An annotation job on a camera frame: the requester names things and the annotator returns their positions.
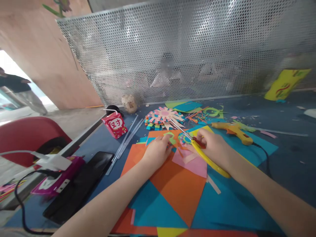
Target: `black phone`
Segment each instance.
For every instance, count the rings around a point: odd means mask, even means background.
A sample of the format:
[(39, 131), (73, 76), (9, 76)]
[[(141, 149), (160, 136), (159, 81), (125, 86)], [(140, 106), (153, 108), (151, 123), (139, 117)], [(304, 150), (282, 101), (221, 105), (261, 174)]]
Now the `black phone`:
[(74, 176), (65, 189), (45, 209), (43, 216), (64, 224), (86, 203), (112, 163), (114, 154), (99, 151)]

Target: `scissor blade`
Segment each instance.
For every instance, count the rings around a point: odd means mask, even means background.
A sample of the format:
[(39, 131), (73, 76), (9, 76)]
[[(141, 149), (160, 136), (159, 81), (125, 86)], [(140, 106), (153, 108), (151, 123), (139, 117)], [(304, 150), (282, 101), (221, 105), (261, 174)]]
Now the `scissor blade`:
[(186, 131), (184, 131), (182, 128), (180, 128), (177, 124), (175, 124), (173, 121), (171, 121), (171, 122), (172, 122), (172, 124), (173, 124), (174, 126), (177, 127), (177, 129), (179, 129), (181, 132), (183, 132), (183, 134), (184, 134), (187, 138), (189, 138), (190, 140), (193, 139)]

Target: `red chair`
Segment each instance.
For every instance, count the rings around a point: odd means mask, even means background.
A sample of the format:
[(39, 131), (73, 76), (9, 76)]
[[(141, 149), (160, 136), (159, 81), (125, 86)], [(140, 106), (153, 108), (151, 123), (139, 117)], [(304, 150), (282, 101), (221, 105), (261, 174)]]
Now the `red chair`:
[[(0, 126), (0, 153), (30, 150), (49, 154), (54, 147), (64, 148), (71, 141), (56, 122), (46, 117), (22, 118)], [(32, 166), (37, 159), (28, 153), (3, 157), (24, 167)]]

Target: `red juice box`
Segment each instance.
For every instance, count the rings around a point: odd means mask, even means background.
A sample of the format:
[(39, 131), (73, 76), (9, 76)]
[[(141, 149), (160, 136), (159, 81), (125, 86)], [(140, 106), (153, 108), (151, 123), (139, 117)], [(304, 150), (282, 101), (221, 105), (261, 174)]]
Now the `red juice box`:
[(124, 120), (120, 113), (114, 112), (107, 117), (102, 118), (102, 120), (115, 139), (120, 138), (127, 132), (127, 128), (125, 127)]

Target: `chair backrest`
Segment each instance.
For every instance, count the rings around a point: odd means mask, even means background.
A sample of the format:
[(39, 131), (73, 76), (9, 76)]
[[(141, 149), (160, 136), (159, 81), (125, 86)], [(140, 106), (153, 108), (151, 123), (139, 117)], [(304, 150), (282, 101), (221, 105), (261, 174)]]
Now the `chair backrest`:
[[(70, 137), (53, 120), (46, 117), (22, 118), (0, 126), (0, 153), (14, 150), (37, 151), (51, 139), (63, 137), (67, 143)], [(4, 158), (24, 167), (33, 165), (33, 155), (14, 153)]]

